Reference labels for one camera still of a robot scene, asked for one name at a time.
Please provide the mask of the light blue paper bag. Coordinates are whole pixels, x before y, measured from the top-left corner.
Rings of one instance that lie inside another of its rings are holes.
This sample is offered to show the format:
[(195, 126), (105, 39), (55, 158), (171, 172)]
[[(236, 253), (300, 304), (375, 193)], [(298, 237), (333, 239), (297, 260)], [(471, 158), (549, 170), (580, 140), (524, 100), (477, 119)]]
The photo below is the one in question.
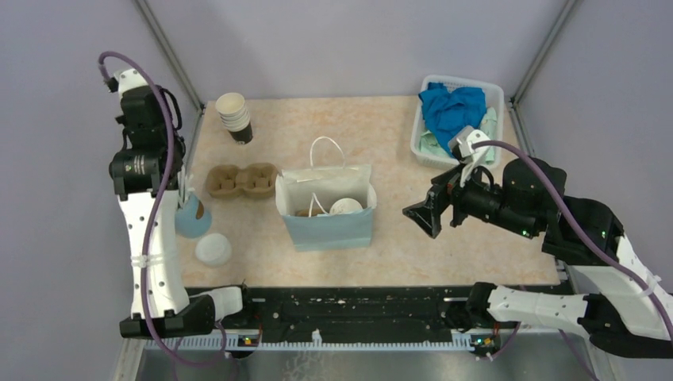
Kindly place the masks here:
[[(332, 143), (341, 155), (334, 166), (319, 167), (313, 160), (317, 142)], [(371, 244), (377, 194), (371, 184), (370, 164), (349, 165), (340, 145), (318, 137), (310, 146), (310, 165), (281, 170), (275, 181), (275, 204), (295, 249), (299, 252), (363, 248)], [(329, 212), (341, 198), (354, 198), (363, 206), (357, 213), (295, 217), (299, 210)]]

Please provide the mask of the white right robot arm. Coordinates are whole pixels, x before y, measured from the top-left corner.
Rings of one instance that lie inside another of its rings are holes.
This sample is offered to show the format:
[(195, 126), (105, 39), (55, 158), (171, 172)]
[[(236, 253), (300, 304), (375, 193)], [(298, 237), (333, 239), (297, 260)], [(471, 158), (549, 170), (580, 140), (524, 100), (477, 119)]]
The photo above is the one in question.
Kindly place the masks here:
[(502, 179), (496, 184), (486, 168), (478, 167), (462, 180), (461, 168), (454, 167), (433, 178), (425, 199), (403, 213), (430, 237), (440, 233), (446, 210), (452, 212), (453, 227), (475, 217), (527, 239), (542, 237), (542, 252), (586, 276), (596, 291), (554, 295), (477, 282), (458, 326), (543, 325), (585, 338), (615, 356), (671, 358), (671, 338), (652, 296), (660, 299), (666, 314), (672, 312), (672, 297), (638, 260), (612, 210), (593, 199), (563, 196), (579, 226), (573, 229), (523, 160), (509, 162)]

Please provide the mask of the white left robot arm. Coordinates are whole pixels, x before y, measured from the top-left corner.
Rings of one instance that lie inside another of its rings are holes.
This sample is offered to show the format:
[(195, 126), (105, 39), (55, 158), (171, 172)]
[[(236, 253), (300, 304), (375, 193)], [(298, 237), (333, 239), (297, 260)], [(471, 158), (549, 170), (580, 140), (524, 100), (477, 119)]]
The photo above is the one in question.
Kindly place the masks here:
[(120, 86), (123, 145), (109, 165), (113, 191), (125, 219), (133, 271), (133, 300), (120, 321), (124, 338), (189, 337), (210, 333), (225, 318), (251, 324), (254, 306), (240, 287), (188, 294), (179, 270), (175, 215), (185, 153), (168, 101), (175, 96), (148, 84)]

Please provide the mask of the white plastic cup lid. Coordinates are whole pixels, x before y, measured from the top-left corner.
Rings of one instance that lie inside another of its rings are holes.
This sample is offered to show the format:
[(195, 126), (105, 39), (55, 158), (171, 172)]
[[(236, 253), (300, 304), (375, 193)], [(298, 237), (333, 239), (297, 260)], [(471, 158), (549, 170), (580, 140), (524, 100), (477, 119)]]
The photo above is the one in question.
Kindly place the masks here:
[(351, 214), (363, 210), (363, 206), (354, 198), (341, 198), (335, 201), (329, 209), (331, 215)]

